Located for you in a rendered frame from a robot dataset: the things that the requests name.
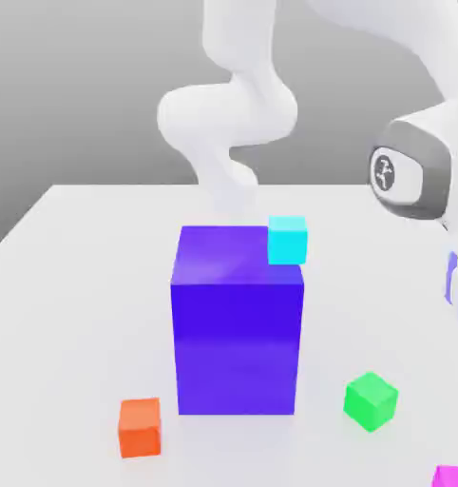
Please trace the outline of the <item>small magenta cube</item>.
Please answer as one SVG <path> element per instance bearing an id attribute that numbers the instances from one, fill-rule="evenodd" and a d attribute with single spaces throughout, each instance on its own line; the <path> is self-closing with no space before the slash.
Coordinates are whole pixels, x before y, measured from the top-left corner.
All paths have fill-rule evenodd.
<path id="1" fill-rule="evenodd" d="M 438 465 L 432 478 L 431 487 L 458 487 L 458 466 Z"/>

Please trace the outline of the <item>small cyan cube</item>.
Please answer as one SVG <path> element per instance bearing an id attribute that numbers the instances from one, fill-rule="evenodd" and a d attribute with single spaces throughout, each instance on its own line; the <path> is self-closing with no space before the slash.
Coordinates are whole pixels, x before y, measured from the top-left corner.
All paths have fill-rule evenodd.
<path id="1" fill-rule="evenodd" d="M 303 216 L 270 216 L 268 223 L 268 262 L 272 265 L 306 263 L 308 228 Z"/>

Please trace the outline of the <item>small green cube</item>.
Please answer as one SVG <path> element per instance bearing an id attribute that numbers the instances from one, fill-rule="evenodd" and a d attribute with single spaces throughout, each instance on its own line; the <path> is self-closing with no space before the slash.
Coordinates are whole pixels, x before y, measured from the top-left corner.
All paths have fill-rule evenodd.
<path id="1" fill-rule="evenodd" d="M 391 420 L 398 390 L 374 372 L 367 372 L 346 386 L 343 411 L 372 433 Z"/>

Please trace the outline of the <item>small orange cube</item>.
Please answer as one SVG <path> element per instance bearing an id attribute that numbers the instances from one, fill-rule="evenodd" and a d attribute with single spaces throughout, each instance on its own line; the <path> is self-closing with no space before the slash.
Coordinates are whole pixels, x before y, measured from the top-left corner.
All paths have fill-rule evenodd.
<path id="1" fill-rule="evenodd" d="M 160 399 L 123 400 L 118 439 L 122 458 L 159 455 L 162 451 Z"/>

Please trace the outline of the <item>large blue box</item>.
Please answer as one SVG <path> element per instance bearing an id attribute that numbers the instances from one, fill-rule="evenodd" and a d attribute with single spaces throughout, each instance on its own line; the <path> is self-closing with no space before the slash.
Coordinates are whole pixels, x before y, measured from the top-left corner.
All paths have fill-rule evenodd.
<path id="1" fill-rule="evenodd" d="M 272 265 L 264 226 L 185 225 L 170 282 L 182 415 L 289 416 L 304 302 L 298 265 Z"/>

